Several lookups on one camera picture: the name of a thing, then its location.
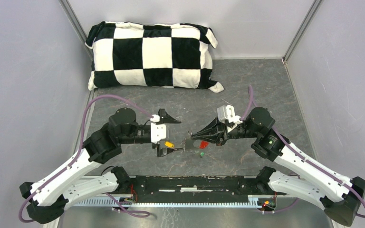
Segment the yellow key tag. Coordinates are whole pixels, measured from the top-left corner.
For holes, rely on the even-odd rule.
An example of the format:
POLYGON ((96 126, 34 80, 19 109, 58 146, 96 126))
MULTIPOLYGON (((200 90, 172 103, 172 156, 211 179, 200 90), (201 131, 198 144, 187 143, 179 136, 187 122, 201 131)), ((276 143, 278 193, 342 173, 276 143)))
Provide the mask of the yellow key tag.
POLYGON ((164 145, 167 147, 167 148, 174 148, 174 144, 169 142, 169 141, 165 141, 164 142, 164 145))

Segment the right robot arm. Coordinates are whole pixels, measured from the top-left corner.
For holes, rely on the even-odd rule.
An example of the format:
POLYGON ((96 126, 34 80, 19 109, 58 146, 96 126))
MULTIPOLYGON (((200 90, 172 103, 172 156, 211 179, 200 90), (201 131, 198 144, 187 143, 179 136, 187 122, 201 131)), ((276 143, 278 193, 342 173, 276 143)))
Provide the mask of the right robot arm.
POLYGON ((279 164, 297 174, 292 178, 271 167, 264 167, 255 181, 258 192, 271 190, 292 195, 318 208, 336 223, 351 226, 358 210, 365 206, 365 180, 347 177, 331 170, 301 151, 292 141, 277 133, 266 108, 256 107, 242 118, 231 105, 218 108, 218 116, 193 140, 224 145, 228 140, 253 138, 251 148, 261 158, 279 164))

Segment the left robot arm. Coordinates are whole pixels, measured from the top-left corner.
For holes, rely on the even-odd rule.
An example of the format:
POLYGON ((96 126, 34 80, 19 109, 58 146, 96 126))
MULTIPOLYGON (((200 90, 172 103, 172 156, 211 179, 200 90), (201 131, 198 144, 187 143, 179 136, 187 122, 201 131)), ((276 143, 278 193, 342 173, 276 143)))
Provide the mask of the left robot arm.
POLYGON ((55 171, 38 182, 20 185, 20 192, 29 203, 26 207, 28 216, 35 222, 46 224, 90 197, 114 191, 126 193, 132 184, 123 167, 114 167, 89 181, 76 181, 121 154, 123 144, 151 144, 158 157, 172 153, 176 149, 162 148, 161 142, 168 137, 167 125, 179 123, 165 109, 159 109, 150 124, 139 124, 133 109, 117 110, 100 130, 83 142, 80 151, 55 171))

